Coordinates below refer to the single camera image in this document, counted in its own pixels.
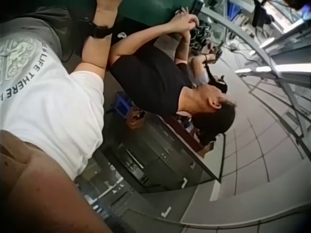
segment ear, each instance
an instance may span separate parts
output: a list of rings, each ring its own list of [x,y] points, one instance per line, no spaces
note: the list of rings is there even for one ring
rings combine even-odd
[[[208,103],[213,109],[221,109],[222,105],[218,102],[217,99],[208,98]]]

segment neck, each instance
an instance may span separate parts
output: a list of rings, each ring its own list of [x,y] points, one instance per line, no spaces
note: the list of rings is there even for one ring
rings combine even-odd
[[[206,105],[202,103],[202,99],[196,89],[183,87],[179,96],[178,111],[193,115],[203,109],[206,109]]]

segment dark hair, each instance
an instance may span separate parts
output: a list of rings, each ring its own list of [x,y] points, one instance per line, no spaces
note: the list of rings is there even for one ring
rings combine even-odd
[[[197,113],[192,116],[194,127],[200,130],[198,138],[204,145],[215,140],[218,134],[225,133],[233,124],[236,104],[223,98],[219,98],[219,104],[221,109],[214,113]]]

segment hand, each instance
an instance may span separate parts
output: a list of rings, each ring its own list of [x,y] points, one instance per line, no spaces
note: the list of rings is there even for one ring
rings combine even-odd
[[[116,11],[122,0],[97,0],[97,10]]]
[[[182,12],[175,15],[168,24],[173,33],[184,33],[195,28],[195,26],[199,26],[199,19],[196,15],[185,14]]]
[[[185,16],[185,15],[188,15],[188,14],[189,14],[189,8],[188,7],[181,8],[181,12],[179,13],[179,15]],[[184,38],[184,40],[186,42],[190,42],[190,40],[191,40],[190,30],[181,32],[179,34]]]

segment glass railing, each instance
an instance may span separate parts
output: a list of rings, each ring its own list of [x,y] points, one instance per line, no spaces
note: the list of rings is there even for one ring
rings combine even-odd
[[[310,206],[301,206],[292,210],[277,213],[255,221],[227,224],[227,225],[198,225],[174,222],[163,218],[155,218],[144,215],[134,210],[124,212],[122,219],[129,223],[136,233],[207,233],[207,232],[247,232],[247,233],[266,233],[266,232],[299,232],[303,224],[309,218]]]

